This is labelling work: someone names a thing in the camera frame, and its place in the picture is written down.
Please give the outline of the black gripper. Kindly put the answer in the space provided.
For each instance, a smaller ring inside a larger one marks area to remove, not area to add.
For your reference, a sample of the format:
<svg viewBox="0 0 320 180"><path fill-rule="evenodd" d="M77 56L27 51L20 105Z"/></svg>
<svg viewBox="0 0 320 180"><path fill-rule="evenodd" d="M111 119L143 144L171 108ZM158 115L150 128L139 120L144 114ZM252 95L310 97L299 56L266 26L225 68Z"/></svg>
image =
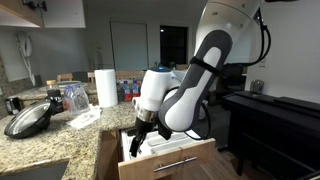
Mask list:
<svg viewBox="0 0 320 180"><path fill-rule="evenodd" d="M156 123L155 118L152 118L150 121L143 121L139 118L136 119L135 127L139 134L133 138L131 142L130 150L129 150L129 152L133 157L137 156L137 152L138 150L141 149L141 145L146 139L147 134L153 131L155 127L155 123Z"/></svg>

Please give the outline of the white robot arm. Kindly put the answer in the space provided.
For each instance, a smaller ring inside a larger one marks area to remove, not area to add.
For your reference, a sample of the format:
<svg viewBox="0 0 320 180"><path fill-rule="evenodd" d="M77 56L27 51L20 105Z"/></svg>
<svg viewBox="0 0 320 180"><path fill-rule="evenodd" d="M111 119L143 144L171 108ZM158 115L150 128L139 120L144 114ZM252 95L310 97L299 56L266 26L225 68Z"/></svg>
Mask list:
<svg viewBox="0 0 320 180"><path fill-rule="evenodd" d="M196 32L193 58L182 78L167 67L148 69L141 94L132 99L136 110L136 136L130 153L135 157L153 129L166 140L185 132L200 119L203 100L214 80L228 64L226 59L246 26L261 17L266 0L208 0Z"/></svg>

